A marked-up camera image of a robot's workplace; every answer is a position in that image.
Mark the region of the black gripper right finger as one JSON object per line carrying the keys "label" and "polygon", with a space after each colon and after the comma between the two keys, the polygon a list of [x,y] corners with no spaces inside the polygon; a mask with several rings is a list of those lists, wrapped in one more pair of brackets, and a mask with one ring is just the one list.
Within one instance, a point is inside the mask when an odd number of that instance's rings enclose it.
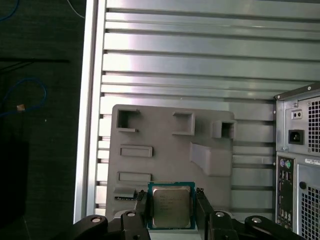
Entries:
{"label": "black gripper right finger", "polygon": [[202,188],[196,189],[196,226],[202,240],[300,240],[298,234],[270,219],[248,216],[244,222],[214,210]]}

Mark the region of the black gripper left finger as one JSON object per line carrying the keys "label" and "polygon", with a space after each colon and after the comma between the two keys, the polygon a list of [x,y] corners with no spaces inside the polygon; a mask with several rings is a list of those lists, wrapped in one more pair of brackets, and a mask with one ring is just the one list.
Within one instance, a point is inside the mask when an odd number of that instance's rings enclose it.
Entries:
{"label": "black gripper left finger", "polygon": [[72,240],[147,240],[146,210],[148,194],[140,191],[134,209],[109,221],[105,216],[89,215],[71,227]]}

